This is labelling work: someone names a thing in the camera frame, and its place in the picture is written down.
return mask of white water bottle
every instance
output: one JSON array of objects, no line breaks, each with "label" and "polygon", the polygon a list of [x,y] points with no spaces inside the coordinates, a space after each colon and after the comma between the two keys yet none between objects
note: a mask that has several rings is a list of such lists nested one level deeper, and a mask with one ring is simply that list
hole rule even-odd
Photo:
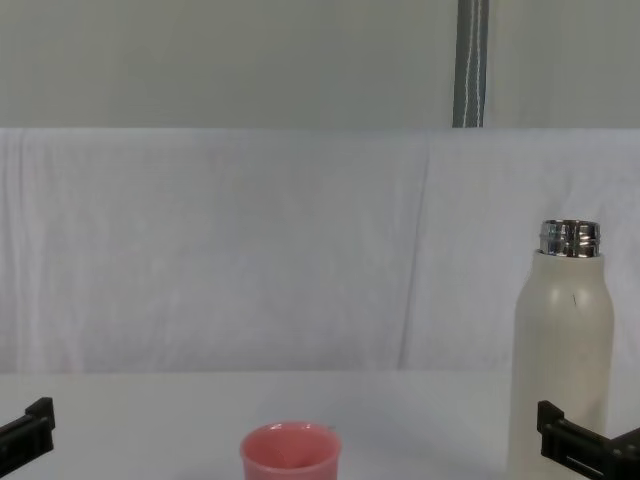
[{"label": "white water bottle", "polygon": [[568,480],[577,473],[540,455],[537,404],[603,433],[613,343],[597,223],[542,224],[540,250],[516,307],[507,480]]}]

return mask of white fabric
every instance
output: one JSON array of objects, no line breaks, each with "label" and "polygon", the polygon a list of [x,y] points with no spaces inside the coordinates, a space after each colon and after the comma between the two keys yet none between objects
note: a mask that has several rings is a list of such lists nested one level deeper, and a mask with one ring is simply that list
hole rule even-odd
[{"label": "white fabric", "polygon": [[451,125],[454,0],[3,0],[0,127]]},{"label": "white fabric", "polygon": [[396,367],[425,135],[20,135],[19,371]]},{"label": "white fabric", "polygon": [[640,127],[640,2],[492,0],[485,125]]},{"label": "white fabric", "polygon": [[465,131],[430,136],[407,366],[492,369],[546,218],[602,226],[618,366],[640,362],[640,132]]},{"label": "white fabric", "polygon": [[633,367],[638,152],[612,130],[0,131],[0,368],[506,368],[548,217],[602,223]]}]

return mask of white backdrop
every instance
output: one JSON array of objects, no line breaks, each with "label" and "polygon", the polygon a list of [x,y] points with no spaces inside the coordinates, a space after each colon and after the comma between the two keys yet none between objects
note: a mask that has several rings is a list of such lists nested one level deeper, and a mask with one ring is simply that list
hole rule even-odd
[{"label": "white backdrop", "polygon": [[2,131],[0,367],[506,368],[563,216],[602,223],[637,366],[639,152],[636,131]]}]

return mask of cup rim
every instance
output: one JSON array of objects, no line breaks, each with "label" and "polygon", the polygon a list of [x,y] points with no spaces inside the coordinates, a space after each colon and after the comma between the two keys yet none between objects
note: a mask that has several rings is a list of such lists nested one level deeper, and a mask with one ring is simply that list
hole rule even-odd
[{"label": "cup rim", "polygon": [[[282,428],[282,427],[293,428],[295,430],[302,430],[304,428],[307,428],[307,429],[314,429],[316,431],[318,430],[322,431],[326,433],[328,437],[335,440],[335,450],[326,460],[323,460],[320,463],[316,463],[314,465],[309,465],[307,467],[299,467],[299,468],[269,467],[267,465],[262,465],[261,463],[258,463],[247,456],[247,454],[245,453],[245,447],[247,445],[247,442],[253,435],[255,435],[256,433],[263,432],[265,430],[275,430],[276,428]],[[274,423],[269,423],[267,425],[263,425],[262,427],[258,427],[255,430],[252,430],[251,432],[249,432],[240,443],[240,456],[242,457],[243,461],[255,466],[256,468],[259,468],[263,472],[276,473],[278,475],[294,475],[294,474],[307,473],[307,472],[319,470],[325,465],[337,461],[341,451],[342,451],[342,440],[340,439],[340,436],[336,432],[334,432],[331,428],[326,427],[325,425],[317,424],[317,423],[296,421],[296,420],[274,422]]]}]

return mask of bottle neck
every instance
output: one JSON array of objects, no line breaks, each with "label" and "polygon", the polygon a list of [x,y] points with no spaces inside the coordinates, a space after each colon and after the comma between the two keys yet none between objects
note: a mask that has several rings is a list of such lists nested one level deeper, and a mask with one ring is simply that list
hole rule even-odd
[{"label": "bottle neck", "polygon": [[557,257],[536,251],[533,254],[531,273],[565,277],[601,277],[604,279],[604,257]]}]

